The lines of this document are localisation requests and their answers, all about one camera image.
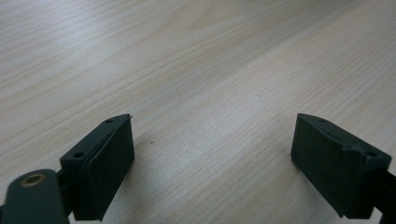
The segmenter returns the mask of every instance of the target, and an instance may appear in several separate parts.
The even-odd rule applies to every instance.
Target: dark green plastic part
[[[340,217],[369,218],[391,156],[325,119],[299,114],[291,159]]]
[[[69,223],[56,173],[37,170],[15,179],[8,187],[1,223]]]
[[[102,220],[134,160],[131,116],[103,121],[61,157],[65,203],[76,220]]]

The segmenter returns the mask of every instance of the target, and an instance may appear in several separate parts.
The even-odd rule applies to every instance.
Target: mounting hole
[[[374,152],[372,152],[372,151],[366,151],[365,153],[366,153],[367,156],[371,156],[371,157],[376,157],[376,156],[377,156],[377,155],[376,155]]]
[[[85,155],[85,153],[83,153],[83,152],[78,152],[78,153],[74,154],[73,158],[79,159],[79,158],[83,157],[84,155]]]
[[[29,175],[22,180],[21,185],[24,188],[30,188],[32,186],[35,186],[35,185],[43,182],[45,178],[46,178],[46,176],[43,174]]]

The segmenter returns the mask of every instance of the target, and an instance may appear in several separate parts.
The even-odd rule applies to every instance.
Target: black plastic bracket
[[[102,122],[61,157],[61,171],[37,170],[14,180],[0,223],[102,220],[134,160],[131,116]]]
[[[396,177],[391,156],[326,119],[297,116],[291,159],[340,217],[396,223]]]

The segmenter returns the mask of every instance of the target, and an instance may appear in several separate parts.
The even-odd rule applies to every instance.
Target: wooden table
[[[378,223],[337,216],[290,161],[299,112],[396,156],[396,1],[0,4],[1,202],[130,113],[103,223]]]

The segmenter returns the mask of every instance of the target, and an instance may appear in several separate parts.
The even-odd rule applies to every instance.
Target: wood grain
[[[103,223],[378,223],[338,217],[290,147],[303,112],[395,157],[395,75],[394,0],[2,1],[0,201],[130,113]]]

